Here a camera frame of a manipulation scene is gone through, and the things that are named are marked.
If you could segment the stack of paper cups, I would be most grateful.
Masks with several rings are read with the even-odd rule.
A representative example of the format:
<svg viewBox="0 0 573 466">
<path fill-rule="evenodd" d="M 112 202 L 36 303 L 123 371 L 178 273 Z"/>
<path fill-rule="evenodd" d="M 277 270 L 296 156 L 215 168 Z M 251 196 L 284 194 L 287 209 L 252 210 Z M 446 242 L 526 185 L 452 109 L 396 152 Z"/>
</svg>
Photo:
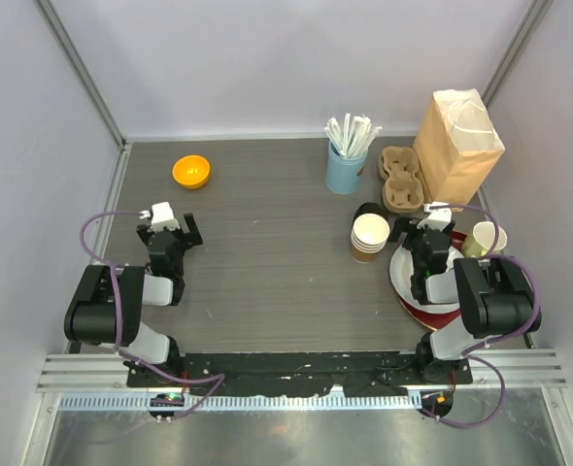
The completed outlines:
<svg viewBox="0 0 573 466">
<path fill-rule="evenodd" d="M 363 214 L 354 220 L 351 231 L 351 252 L 353 258 L 366 263 L 373 260 L 388 241 L 388 221 L 377 214 Z"/>
</svg>

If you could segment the black lid stack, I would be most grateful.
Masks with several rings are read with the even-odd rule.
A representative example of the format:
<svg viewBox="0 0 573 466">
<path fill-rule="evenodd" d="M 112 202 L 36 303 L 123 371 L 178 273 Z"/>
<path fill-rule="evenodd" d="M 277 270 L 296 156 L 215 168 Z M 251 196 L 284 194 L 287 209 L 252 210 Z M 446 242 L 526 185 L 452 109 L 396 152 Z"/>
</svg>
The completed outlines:
<svg viewBox="0 0 573 466">
<path fill-rule="evenodd" d="M 388 211 L 383 205 L 374 202 L 365 202 L 356 209 L 352 220 L 352 224 L 355 224 L 355 221 L 360 216 L 366 214 L 373 214 L 382 217 L 384 220 L 388 220 Z"/>
</svg>

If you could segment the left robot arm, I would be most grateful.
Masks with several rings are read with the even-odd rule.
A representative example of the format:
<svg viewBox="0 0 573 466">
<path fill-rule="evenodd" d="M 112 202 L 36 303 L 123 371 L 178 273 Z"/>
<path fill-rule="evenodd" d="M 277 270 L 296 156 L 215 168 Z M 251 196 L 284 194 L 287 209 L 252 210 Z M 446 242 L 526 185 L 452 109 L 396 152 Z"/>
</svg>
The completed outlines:
<svg viewBox="0 0 573 466">
<path fill-rule="evenodd" d="M 152 330 L 142 321 L 143 307 L 174 307 L 185 291 L 185 253 L 203 244 L 192 213 L 184 215 L 186 228 L 170 212 L 127 211 L 144 222 L 136 233 L 147 249 L 142 266 L 117 265 L 98 256 L 84 234 L 95 220 L 115 216 L 104 212 L 87 219 L 80 244 L 95 263 L 86 266 L 64 318 L 64 334 L 72 343 L 110 349 L 149 370 L 160 386 L 170 387 L 185 369 L 176 340 Z"/>
</svg>

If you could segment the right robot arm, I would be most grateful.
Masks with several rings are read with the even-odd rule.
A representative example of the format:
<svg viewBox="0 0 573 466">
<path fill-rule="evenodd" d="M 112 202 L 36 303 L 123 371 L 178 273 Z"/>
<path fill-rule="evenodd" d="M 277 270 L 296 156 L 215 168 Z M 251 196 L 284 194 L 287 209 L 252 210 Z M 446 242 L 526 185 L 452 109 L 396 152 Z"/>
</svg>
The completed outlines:
<svg viewBox="0 0 573 466">
<path fill-rule="evenodd" d="M 522 269 L 508 259 L 466 257 L 449 222 L 441 229 L 398 217 L 389 239 L 398 245 L 388 267 L 403 307 L 416 319 L 432 317 L 413 356 L 385 360 L 383 380 L 451 381 L 466 370 L 465 357 L 490 340 L 536 331 L 541 311 Z"/>
</svg>

